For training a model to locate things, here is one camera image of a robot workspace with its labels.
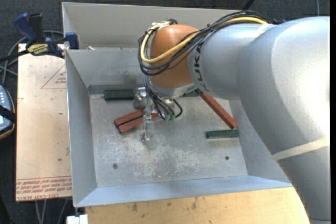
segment blue clamp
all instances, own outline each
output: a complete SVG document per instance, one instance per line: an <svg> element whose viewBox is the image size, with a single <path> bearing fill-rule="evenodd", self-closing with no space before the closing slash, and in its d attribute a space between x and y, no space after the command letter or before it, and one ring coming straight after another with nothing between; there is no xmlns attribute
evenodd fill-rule
<svg viewBox="0 0 336 224"><path fill-rule="evenodd" d="M50 37L45 37L42 27L42 14L28 15L23 13L15 21L16 30L28 39L26 51L34 56L52 55L64 57L61 49ZM79 49L78 38L74 32L66 33L64 41L67 41L70 49Z"/></svg>

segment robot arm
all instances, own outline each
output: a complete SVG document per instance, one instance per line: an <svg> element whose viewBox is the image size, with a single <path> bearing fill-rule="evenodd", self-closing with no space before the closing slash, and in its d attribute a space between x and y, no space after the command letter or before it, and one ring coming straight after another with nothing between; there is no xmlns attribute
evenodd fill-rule
<svg viewBox="0 0 336 224"><path fill-rule="evenodd" d="M198 88L241 99L306 204L311 223L331 222L330 18L272 25L241 12L202 30L174 21L155 27L147 32L147 39L155 34L150 57L146 37L139 53L152 94L173 99Z"/></svg>

